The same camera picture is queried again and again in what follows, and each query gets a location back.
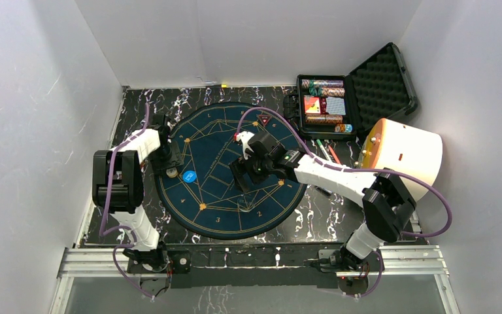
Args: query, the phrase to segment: glass panel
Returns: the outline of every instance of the glass panel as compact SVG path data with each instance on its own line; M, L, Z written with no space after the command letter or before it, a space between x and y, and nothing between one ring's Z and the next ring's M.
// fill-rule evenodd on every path
M375 277L369 276L372 282ZM374 293L359 301L315 286L222 286L171 289L154 303L123 278L76 278L66 313L445 312L433 275L386 275Z

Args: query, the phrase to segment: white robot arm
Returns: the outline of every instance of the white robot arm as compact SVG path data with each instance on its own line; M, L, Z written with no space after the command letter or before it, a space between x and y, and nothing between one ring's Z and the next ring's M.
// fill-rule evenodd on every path
M149 127L134 131L128 143L98 150L93 155L93 202L104 208L103 220L110 213L120 225L131 230L127 234L135 245L124 254L153 269L162 269L168 258L159 232L141 205L144 196L141 166L150 160L153 172L170 177L178 174L176 168L182 165L182 158L178 145L168 140L170 131L170 120L159 114Z
M254 184L270 175L298 183L312 184L340 194L361 206L365 222L351 235L332 266L356 269L384 242L395 242L409 220L416 202L396 175L344 172L348 168L309 156L303 150L286 150L266 132L253 135L244 131L236 140L243 156L230 164L235 186L249 189L244 175Z

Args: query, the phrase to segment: red triangle symbol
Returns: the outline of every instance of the red triangle symbol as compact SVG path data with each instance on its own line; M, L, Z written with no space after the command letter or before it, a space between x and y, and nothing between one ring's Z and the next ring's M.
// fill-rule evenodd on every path
M272 118L272 116L269 116L268 114L259 114L257 115L257 117L259 118L259 120L261 120L263 126L267 126L268 122Z

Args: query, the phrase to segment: white backdrop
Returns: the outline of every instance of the white backdrop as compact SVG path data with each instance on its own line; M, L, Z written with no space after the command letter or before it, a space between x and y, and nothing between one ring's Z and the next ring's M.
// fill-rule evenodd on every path
M122 89L74 1L0 1L0 313L47 313Z
M347 74L401 38L420 0L76 3L120 83L144 88Z
M454 209L441 245L461 313L502 313L502 1L425 0L399 42L421 102L414 125L439 133L435 186ZM436 198L423 230L445 223Z

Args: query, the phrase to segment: navy blue circular mat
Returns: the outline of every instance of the navy blue circular mat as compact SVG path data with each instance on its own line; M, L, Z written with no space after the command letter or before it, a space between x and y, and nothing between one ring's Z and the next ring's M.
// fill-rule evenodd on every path
M234 187L228 165L243 151L233 136L241 115L251 107L233 102L209 105L181 120L171 133L180 145L184 165L176 178L158 177L159 196L174 219L197 234L215 239L262 234L288 218L305 193L306 185L274 175L251 185L246 194ZM242 131L260 130L286 148L297 147L291 131L277 117L251 112Z

